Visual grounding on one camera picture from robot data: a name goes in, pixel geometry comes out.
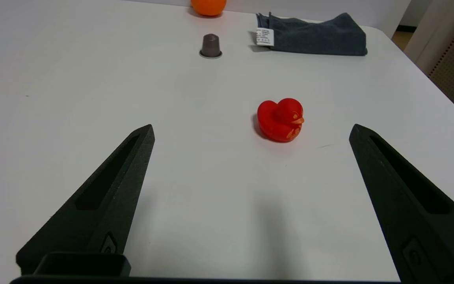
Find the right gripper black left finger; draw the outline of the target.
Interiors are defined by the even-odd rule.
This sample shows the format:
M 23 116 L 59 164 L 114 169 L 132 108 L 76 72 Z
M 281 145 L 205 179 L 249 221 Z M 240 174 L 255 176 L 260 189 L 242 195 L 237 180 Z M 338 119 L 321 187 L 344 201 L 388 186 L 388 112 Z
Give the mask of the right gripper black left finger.
M 16 254 L 30 275 L 50 253 L 124 252 L 155 136 L 131 132 Z

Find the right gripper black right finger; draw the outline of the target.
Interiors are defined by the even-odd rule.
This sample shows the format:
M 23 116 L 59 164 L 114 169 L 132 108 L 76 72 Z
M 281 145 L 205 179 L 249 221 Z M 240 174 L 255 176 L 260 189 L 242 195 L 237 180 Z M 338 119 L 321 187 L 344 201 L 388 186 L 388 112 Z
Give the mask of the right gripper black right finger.
M 454 284 L 454 201 L 375 131 L 349 142 L 400 281 Z

